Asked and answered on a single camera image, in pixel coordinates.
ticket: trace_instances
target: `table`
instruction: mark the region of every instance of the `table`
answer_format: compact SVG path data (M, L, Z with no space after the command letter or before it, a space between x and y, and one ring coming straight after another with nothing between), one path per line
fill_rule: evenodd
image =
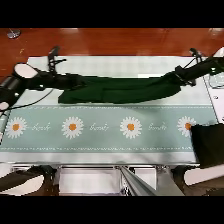
M58 73L77 73L81 75L88 75L88 76L108 76L108 77L133 77L133 78L141 78L146 76L155 76L155 75L162 75L169 71L174 70L174 68L178 65L185 66L188 64L189 61L192 60L192 57L173 57L173 56L156 56L156 57L149 57L149 56L69 56L63 57L60 56L58 59L67 59L66 62L63 62L57 65ZM47 70L47 57L30 57L28 60L28 64L32 65L33 67L39 68L41 70ZM19 99L17 105L24 105L31 102L34 102L44 96L49 89L46 89L43 92L38 91L29 91L26 90L24 95ZM55 108L55 112L50 114L56 114L57 110L66 111L64 106L58 105L57 98L62 93L61 90L54 90L52 94L50 94L47 98L33 106L30 111L34 113L35 110L42 110L49 111ZM79 104L66 106L68 110L73 110L79 106L83 109L83 107L104 107L106 109L115 108L115 110L119 110L117 105L102 105L102 104ZM160 114L160 110L166 108L166 110L171 111L170 114L178 112L178 116L186 112L186 116L189 113L192 117L197 117L197 120L200 120L202 124L213 124L217 122L215 117L215 111L213 110L212 103L210 100L210 96L208 94L208 90L206 88L205 82L203 78L197 79L197 86L196 87L182 87L182 91L176 94L175 96L168 97L161 100L154 100L149 102L142 102L139 104L128 104L125 105L130 111L130 113L135 112L135 110L154 110L155 108L157 112ZM28 109L20 109L20 114L25 113L31 114ZM148 130L163 130L164 126L157 126L154 127L150 124ZM167 144L169 145L173 139L178 139L177 142L184 142L187 147L177 146L174 147L173 145L169 147L149 147L146 148L144 151L144 147L139 150L138 144L135 145L135 152L128 152L126 149L124 152L122 151L113 151L113 152L93 152L93 151L76 151L76 148L71 148L69 146L68 151L65 148L60 151L60 148L56 148L55 146L44 147L40 150L37 148L25 147L23 145L27 144L26 142L29 141L27 138L26 141L20 142L18 141L17 144L20 146L9 146L12 144L13 141L9 141L6 136L3 137L2 145L1 145L1 152L0 152L0 161L1 162L19 162L19 163L57 163L57 164L189 164L189 163L197 163L197 159L193 152L193 148L191 146L190 138L183 138L181 133L176 131L175 135L169 134L169 139L167 140ZM156 144L163 141L163 134L158 135L159 138L157 139Z

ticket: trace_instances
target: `dark green fabric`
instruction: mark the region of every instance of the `dark green fabric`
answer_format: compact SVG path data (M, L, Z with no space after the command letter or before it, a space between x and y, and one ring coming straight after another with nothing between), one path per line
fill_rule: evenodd
M161 99L178 93L179 83L170 81L171 74L159 78L108 78L81 76L84 87L66 90L58 102L75 103L139 103Z

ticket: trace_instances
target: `black cloth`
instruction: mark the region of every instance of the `black cloth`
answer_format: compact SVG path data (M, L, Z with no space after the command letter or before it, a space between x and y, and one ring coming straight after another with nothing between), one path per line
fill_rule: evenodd
M224 124L191 127L192 144L200 168L224 164Z

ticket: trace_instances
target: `red-brown floor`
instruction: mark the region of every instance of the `red-brown floor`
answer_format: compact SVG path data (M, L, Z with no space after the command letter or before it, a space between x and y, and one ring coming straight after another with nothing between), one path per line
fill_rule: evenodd
M0 28L0 78L29 56L46 56L59 45L60 55L190 56L191 47L206 56L224 46L224 28L20 28L9 39Z

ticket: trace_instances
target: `white daisy flower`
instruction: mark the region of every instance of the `white daisy flower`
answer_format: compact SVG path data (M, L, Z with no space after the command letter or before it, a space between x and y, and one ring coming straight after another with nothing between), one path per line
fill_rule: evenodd
M83 130L83 121L79 119L78 117L69 117L66 119L65 122L63 122L62 125L62 132L63 135L66 136L66 138L72 139L75 138L76 136L79 136L82 134Z
M194 118L185 116L179 119L177 127L178 127L178 130L182 132L182 135L184 135L185 137L189 137L191 126L195 124L196 124L196 121L194 120Z
M11 119L11 121L8 122L5 131L8 138L17 138L23 134L23 131L25 131L26 128L27 125L25 119L14 117L14 119Z
M121 122L120 131L123 132L123 135L126 135L126 138L132 139L141 134L141 126L142 125L138 119L135 119L134 117L126 117Z

